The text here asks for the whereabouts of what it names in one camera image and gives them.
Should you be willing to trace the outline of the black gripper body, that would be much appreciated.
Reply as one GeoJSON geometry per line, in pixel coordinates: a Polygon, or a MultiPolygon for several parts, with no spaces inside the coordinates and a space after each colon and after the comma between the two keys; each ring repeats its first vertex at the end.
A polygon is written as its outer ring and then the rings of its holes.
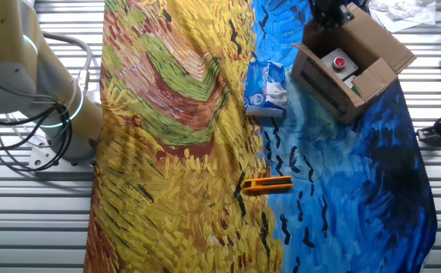
{"type": "Polygon", "coordinates": [[[326,19],[328,17],[347,17],[346,2],[344,0],[310,0],[311,13],[322,14],[326,19]]]}

